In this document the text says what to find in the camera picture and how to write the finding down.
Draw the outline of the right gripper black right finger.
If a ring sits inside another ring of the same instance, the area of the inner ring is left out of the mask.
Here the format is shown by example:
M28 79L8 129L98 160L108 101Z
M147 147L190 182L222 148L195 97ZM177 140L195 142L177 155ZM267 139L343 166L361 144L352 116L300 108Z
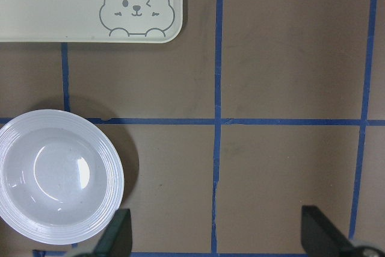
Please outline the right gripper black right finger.
M355 247L313 205L301 208L301 245L308 256L357 256Z

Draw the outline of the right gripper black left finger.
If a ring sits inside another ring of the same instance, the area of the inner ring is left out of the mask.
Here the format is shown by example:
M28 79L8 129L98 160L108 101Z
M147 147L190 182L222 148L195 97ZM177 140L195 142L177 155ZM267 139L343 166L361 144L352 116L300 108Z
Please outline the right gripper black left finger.
M118 209L94 248L95 256L127 257L133 246L130 209Z

